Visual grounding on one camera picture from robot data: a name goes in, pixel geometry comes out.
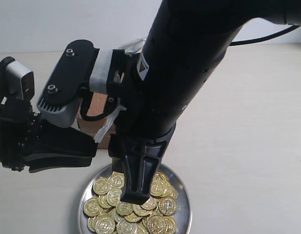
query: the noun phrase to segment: white table surface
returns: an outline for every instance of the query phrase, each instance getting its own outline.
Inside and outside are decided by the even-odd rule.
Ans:
[[[60,53],[12,56],[34,70],[39,94]],[[301,44],[229,48],[163,162],[188,188],[191,233],[301,234]],[[82,169],[0,165],[0,234],[77,234],[83,189],[109,163],[100,151]]]

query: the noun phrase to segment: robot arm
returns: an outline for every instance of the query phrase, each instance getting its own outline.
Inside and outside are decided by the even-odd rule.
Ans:
[[[22,82],[17,86],[10,81],[11,74],[29,84],[32,79],[25,79],[19,69],[11,72],[15,61],[4,60],[0,64],[0,161],[13,170],[30,166],[31,172],[89,166],[96,143],[70,128],[78,109],[85,120],[93,121],[121,105],[126,110],[114,122],[109,155],[113,170],[126,176],[121,200],[143,204],[150,197],[153,175],[178,117],[242,26],[257,17],[301,25],[301,0],[163,0],[140,54],[103,51],[86,40],[70,43],[39,98],[38,115],[29,103],[33,85],[23,88]],[[108,102],[102,115],[88,117],[93,93],[107,94]],[[8,98],[4,105],[3,97]]]

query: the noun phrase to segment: sticker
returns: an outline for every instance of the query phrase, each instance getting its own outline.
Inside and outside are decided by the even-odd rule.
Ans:
[[[137,72],[142,80],[145,80],[147,73],[149,72],[150,66],[147,64],[143,53],[140,55],[139,62],[137,63]]]

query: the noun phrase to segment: metal tray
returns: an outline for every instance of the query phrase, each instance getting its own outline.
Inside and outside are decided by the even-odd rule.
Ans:
[[[188,234],[191,226],[192,210],[186,187],[181,179],[177,176],[177,174],[174,173],[173,170],[171,170],[166,165],[161,164],[158,171],[166,174],[169,177],[170,184],[178,192],[177,202],[179,210],[175,215],[172,216],[175,218],[178,225],[177,234]],[[85,189],[78,208],[78,230],[80,234],[93,234],[88,229],[88,217],[86,217],[86,215],[83,213],[83,204],[86,202],[86,200],[90,199],[93,196],[94,193],[92,191],[92,186],[94,182],[99,177],[109,177],[112,172],[112,165],[105,167],[94,176],[94,178],[90,181],[87,188]]]

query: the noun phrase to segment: screw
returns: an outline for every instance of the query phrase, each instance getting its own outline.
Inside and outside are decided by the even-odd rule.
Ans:
[[[66,50],[66,56],[67,57],[73,57],[73,56],[75,56],[75,53],[72,49],[67,49]]]
[[[55,85],[50,84],[50,85],[48,86],[48,93],[49,93],[49,94],[55,94],[55,93],[57,93],[57,92],[58,92],[58,89],[56,88]]]

